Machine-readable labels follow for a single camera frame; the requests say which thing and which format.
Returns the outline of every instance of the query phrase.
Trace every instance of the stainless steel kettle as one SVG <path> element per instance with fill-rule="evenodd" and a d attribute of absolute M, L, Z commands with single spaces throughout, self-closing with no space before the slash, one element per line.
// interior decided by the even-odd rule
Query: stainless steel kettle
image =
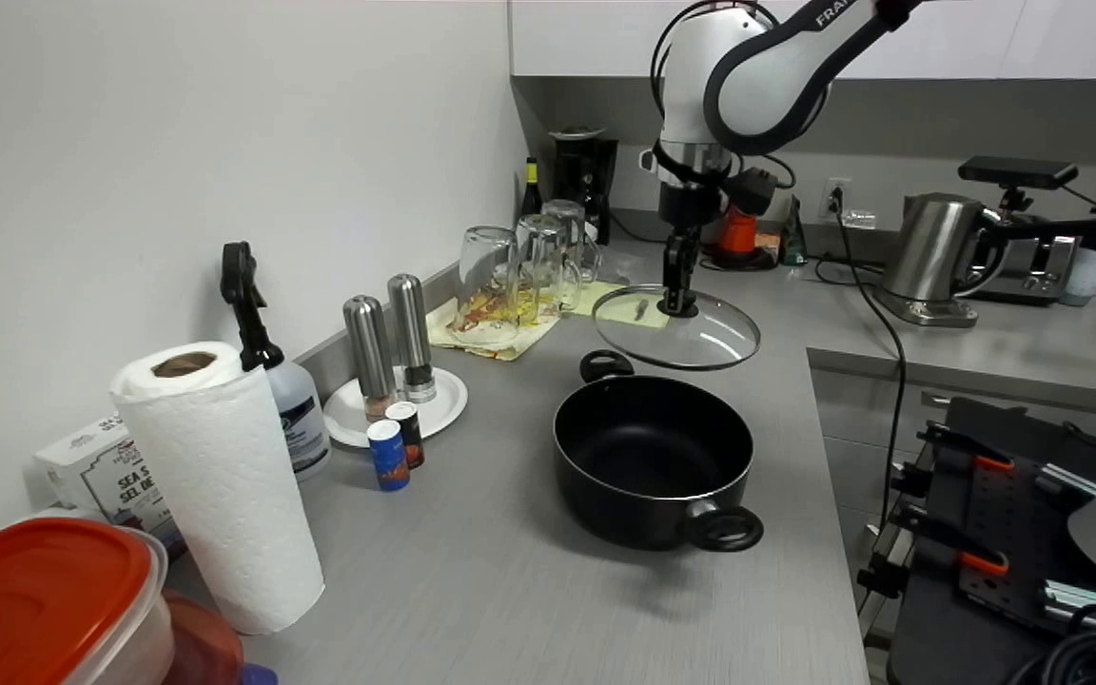
<path fill-rule="evenodd" d="M 972 329 L 974 313 L 963 304 L 977 287 L 1001 272 L 1001 249 L 992 249 L 986 272 L 972 272 L 977 242 L 1005 221 L 981 203 L 957 193 L 915 200 L 897 254 L 888 268 L 872 297 L 897 319 L 925 329 Z"/>

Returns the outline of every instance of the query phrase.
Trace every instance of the salt shaker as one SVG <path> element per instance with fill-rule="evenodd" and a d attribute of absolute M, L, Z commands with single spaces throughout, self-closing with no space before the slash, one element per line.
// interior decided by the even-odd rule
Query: salt shaker
<path fill-rule="evenodd" d="M 429 363 L 429 335 L 425 335 L 425 290 L 416 276 L 397 276 L 388 282 L 388 297 L 397 307 L 397 340 L 405 348 L 405 398 L 416 404 L 435 399 L 435 363 Z"/>
<path fill-rule="evenodd" d="M 388 340 L 384 340 L 384 304 L 378 297 L 350 297 L 348 332 L 354 348 L 358 390 L 365 399 L 365 424 L 378 424 L 384 419 L 391 391 L 397 391 Z"/>

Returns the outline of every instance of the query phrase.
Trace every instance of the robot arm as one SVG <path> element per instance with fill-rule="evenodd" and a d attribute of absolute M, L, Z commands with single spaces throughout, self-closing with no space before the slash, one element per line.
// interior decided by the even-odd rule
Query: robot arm
<path fill-rule="evenodd" d="M 916 4 L 812 0 L 788 23 L 755 4 L 694 4 L 662 68 L 658 181 L 705 187 L 732 169 L 732 153 L 775 153 L 803 139 L 826 85 Z"/>
<path fill-rule="evenodd" d="M 662 313 L 697 318 L 688 290 L 700 226 L 719 216 L 724 193 L 746 215 L 774 203 L 761 173 L 732 177 L 737 153 L 774 153 L 807 132 L 826 85 L 875 39 L 902 28 L 921 0 L 812 0 L 775 23 L 757 0 L 697 0 L 651 59 L 662 107 L 653 173 L 658 216 L 674 226 L 662 252 Z"/>

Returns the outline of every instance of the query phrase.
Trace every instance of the appliance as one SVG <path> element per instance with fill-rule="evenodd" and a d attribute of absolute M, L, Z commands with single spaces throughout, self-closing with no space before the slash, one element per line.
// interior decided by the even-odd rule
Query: appliance
<path fill-rule="evenodd" d="M 551 200 L 586 206 L 586 221 L 596 228 L 596 245 L 610 245 L 610 192 L 617 181 L 617 141 L 601 130 L 554 130 L 551 132 Z"/>
<path fill-rule="evenodd" d="M 974 313 L 963 304 L 1001 272 L 1001 249 L 981 272 L 972 272 L 977 236 L 1001 226 L 992 209 L 957 193 L 921 193 L 902 226 L 897 254 L 872 297 L 897 319 L 925 329 L 972 329 Z"/>
<path fill-rule="evenodd" d="M 1016 301 L 1016 304 L 1053 304 L 1077 263 L 1077 236 L 1030 236 L 1005 245 L 1001 272 L 974 290 L 974 301 Z M 986 245 L 974 249 L 972 276 L 990 272 L 992 254 Z"/>

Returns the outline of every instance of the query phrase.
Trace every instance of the black cooking pot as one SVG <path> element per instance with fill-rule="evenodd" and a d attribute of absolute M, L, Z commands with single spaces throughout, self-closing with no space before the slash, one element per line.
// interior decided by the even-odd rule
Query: black cooking pot
<path fill-rule="evenodd" d="M 586 390 L 554 410 L 554 484 L 570 516 L 631 549 L 755 549 L 761 517 L 741 510 L 750 429 L 717 398 L 631 379 L 631 363 L 582 358 Z"/>

